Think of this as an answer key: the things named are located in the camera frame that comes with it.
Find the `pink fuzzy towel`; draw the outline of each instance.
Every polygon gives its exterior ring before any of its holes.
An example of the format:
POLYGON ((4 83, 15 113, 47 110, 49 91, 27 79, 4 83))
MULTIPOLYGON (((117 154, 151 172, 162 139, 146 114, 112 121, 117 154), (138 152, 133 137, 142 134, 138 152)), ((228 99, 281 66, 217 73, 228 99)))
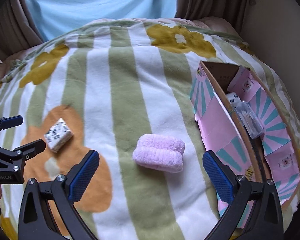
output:
POLYGON ((133 151, 133 160, 146 168, 159 171, 182 171, 185 143, 173 136, 144 134, 133 151))

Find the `small patterned box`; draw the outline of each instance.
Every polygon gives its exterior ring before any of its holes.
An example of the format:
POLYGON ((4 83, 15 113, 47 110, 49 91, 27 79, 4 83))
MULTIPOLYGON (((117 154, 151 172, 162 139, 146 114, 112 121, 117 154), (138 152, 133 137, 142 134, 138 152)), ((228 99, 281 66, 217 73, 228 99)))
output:
POLYGON ((44 135, 44 138, 49 149, 56 153, 72 136, 73 133, 65 121, 60 118, 44 135))

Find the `light blue fabric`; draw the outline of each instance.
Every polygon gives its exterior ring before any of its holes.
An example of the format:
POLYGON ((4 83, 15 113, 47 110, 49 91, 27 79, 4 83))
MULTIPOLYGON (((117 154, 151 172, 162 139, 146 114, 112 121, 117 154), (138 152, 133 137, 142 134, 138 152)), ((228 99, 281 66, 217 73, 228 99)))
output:
POLYGON ((109 18, 171 18, 177 0, 26 0, 45 41, 87 24, 109 18))

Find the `plastic container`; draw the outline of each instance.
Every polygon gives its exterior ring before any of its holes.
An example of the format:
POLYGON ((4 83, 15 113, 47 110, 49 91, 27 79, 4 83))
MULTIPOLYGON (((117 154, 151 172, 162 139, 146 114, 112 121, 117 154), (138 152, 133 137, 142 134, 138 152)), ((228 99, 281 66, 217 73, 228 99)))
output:
POLYGON ((242 101, 237 105, 235 110, 241 119, 240 121, 243 123, 252 139, 259 137, 265 132, 259 118, 247 102, 242 101))

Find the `striped blanket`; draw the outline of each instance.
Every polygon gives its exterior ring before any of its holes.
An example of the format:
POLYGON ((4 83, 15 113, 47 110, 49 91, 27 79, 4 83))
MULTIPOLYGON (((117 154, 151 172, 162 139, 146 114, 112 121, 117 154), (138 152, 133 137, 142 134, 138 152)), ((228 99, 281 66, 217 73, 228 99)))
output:
MULTIPOLYGON (((57 153, 29 160, 25 179, 55 179, 89 149, 100 166, 75 206, 100 239, 202 240, 220 218, 217 196, 202 168, 204 145, 189 93, 200 60, 253 69, 280 105, 300 148, 300 122, 276 73, 236 36, 180 23, 118 20, 92 23, 44 43, 0 80, 0 116, 22 115, 3 130, 0 147, 43 138, 63 118, 74 137, 57 153), (184 170, 137 166, 132 152, 146 133, 186 143, 184 170)), ((3 185, 2 221, 17 231, 24 185, 3 185)), ((300 189, 284 211, 291 221, 300 189)), ((68 236, 55 205, 51 209, 68 236)))

